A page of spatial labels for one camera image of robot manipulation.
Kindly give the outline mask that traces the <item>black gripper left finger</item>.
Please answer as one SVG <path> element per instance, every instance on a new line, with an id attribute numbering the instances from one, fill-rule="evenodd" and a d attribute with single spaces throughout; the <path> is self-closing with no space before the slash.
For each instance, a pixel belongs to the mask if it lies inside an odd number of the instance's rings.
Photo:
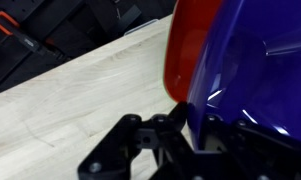
<path id="1" fill-rule="evenodd" d="M 137 114 L 124 115 L 80 163 L 79 180 L 130 180 L 131 164 L 144 149 L 153 152 L 158 167 L 150 180 L 186 179 L 192 154 L 181 133 L 186 118 L 186 102 L 147 121 Z"/>

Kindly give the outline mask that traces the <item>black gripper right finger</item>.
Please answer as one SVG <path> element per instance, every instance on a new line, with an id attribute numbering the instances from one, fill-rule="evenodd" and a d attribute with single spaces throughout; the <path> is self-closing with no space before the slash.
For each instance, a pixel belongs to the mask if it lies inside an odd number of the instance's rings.
<path id="1" fill-rule="evenodd" d="M 301 141 L 246 119 L 225 122 L 216 114 L 204 116 L 199 147 L 216 138 L 217 150 L 235 166 L 240 180 L 301 180 Z"/>

